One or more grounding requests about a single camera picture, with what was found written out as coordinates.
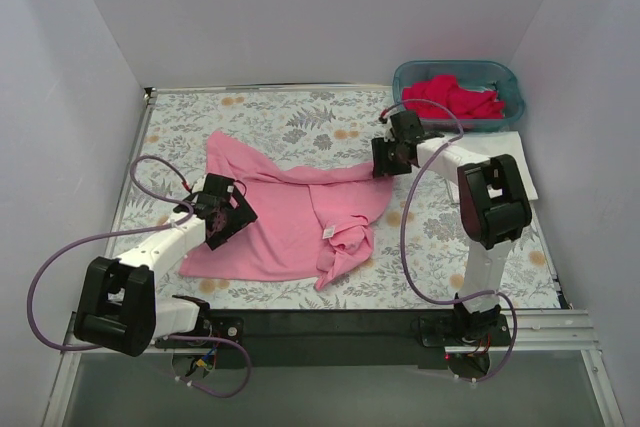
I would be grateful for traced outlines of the pink t shirt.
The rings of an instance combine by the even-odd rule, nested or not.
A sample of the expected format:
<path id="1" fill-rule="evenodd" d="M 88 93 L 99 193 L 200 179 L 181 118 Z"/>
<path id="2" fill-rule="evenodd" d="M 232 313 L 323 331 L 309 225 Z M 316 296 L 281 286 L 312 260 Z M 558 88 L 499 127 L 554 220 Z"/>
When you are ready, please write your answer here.
<path id="1" fill-rule="evenodd" d="M 184 277 L 313 278 L 321 290 L 371 257 L 372 225 L 393 192 L 392 179 L 374 177 L 371 163 L 282 170 L 220 131 L 207 141 L 206 170 L 242 181 L 257 219 L 216 249 L 201 245 L 191 251 L 179 269 Z"/>

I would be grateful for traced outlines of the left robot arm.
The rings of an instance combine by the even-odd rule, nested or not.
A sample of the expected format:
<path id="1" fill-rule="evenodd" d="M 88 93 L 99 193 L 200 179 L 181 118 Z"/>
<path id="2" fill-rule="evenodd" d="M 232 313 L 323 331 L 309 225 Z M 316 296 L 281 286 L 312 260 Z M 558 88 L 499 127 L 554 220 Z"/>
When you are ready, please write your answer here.
<path id="1" fill-rule="evenodd" d="M 156 298 L 156 282 L 200 247 L 222 246 L 257 220 L 239 182 L 208 174 L 171 214 L 166 228 L 113 259 L 87 267 L 73 333 L 82 341 L 138 356 L 173 334 L 205 335 L 209 304 L 190 296 Z"/>

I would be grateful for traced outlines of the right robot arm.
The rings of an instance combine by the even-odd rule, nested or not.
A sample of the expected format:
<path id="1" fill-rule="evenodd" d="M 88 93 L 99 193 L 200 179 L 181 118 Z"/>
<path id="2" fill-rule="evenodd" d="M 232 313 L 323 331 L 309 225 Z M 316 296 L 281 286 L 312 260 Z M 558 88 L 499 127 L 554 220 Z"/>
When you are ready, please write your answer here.
<path id="1" fill-rule="evenodd" d="M 457 145 L 463 134 L 445 138 L 424 129 L 416 112 L 387 109 L 379 117 L 385 134 L 371 141 L 375 178 L 418 173 L 410 187 L 400 227 L 400 257 L 411 289 L 423 300 L 452 308 L 452 334 L 462 341 L 483 340 L 499 325 L 499 293 L 507 257 L 532 221 L 531 205 L 515 158 L 489 157 Z M 435 172 L 458 188 L 462 227 L 469 237 L 462 288 L 452 300 L 419 291 L 406 253 L 406 221 L 418 183 Z"/>

